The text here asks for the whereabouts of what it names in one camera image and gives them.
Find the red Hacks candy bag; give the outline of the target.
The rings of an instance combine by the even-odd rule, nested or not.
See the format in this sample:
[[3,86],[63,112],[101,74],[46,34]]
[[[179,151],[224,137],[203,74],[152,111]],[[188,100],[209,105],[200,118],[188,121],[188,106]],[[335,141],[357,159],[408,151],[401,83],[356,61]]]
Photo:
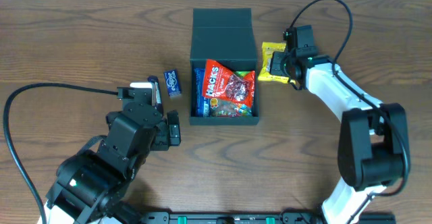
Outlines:
[[238,76],[218,61],[208,59],[202,83],[202,96],[252,107],[255,92],[255,71]]

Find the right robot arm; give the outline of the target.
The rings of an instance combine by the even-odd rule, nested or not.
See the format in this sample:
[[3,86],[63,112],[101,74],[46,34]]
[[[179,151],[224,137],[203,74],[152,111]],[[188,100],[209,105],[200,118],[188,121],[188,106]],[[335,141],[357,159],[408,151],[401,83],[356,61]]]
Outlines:
[[357,223],[386,188],[404,185],[410,171],[406,113],[355,85],[328,55],[320,55],[311,26],[289,27],[286,47],[273,53],[270,73],[319,97],[340,121],[337,186],[321,204],[322,223]]

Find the dark blue chocolate bar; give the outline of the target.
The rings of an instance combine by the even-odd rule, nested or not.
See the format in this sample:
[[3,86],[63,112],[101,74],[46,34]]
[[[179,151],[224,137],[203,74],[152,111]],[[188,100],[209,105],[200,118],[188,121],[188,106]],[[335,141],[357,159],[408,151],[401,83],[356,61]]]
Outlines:
[[161,100],[159,79],[156,76],[149,76],[148,77],[148,81],[151,82],[151,83],[153,83],[155,85],[155,97],[156,97],[155,107],[158,110],[158,112],[160,112],[161,114],[163,114],[163,103],[162,103],[162,100]]

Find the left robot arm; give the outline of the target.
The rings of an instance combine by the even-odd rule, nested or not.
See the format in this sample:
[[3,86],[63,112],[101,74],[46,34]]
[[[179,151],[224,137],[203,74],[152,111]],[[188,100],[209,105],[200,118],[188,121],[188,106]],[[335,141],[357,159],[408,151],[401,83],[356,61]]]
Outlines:
[[176,110],[157,110],[150,88],[120,87],[119,111],[106,117],[108,132],[91,138],[57,169],[41,223],[119,221],[122,198],[153,151],[181,142]]

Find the long blue snack bar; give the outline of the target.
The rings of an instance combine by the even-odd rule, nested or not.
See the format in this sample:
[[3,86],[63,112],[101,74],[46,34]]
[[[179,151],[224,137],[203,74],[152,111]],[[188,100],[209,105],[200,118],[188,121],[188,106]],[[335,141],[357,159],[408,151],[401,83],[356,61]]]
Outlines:
[[204,68],[194,69],[196,78],[196,109],[195,113],[197,117],[209,117],[210,116],[210,99],[203,96],[203,82],[205,78]]

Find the yellow candy bag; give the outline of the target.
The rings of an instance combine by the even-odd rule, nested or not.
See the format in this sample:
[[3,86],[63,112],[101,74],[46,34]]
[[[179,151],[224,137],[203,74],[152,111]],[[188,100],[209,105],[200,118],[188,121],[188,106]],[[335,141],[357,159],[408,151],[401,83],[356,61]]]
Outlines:
[[286,47],[285,43],[271,43],[271,42],[263,42],[262,43],[262,56],[263,56],[263,65],[261,71],[258,75],[258,81],[262,82],[279,82],[282,84],[288,84],[289,77],[285,76],[274,76],[270,74],[270,63],[273,58],[274,52],[283,52]]

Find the blue Eclipse gum pack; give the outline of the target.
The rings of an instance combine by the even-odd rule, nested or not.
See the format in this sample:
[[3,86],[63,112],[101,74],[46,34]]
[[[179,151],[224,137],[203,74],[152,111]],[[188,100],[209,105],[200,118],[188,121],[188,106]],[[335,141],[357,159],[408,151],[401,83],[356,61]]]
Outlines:
[[176,69],[167,70],[164,72],[165,84],[167,93],[170,97],[177,96],[182,93],[179,76]]

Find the Haribo gummy worms bag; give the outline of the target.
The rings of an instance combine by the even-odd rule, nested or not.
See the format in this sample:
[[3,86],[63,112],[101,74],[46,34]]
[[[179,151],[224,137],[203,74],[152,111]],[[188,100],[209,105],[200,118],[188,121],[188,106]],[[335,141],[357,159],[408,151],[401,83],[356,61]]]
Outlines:
[[233,72],[219,96],[210,99],[211,117],[251,117],[255,72]]

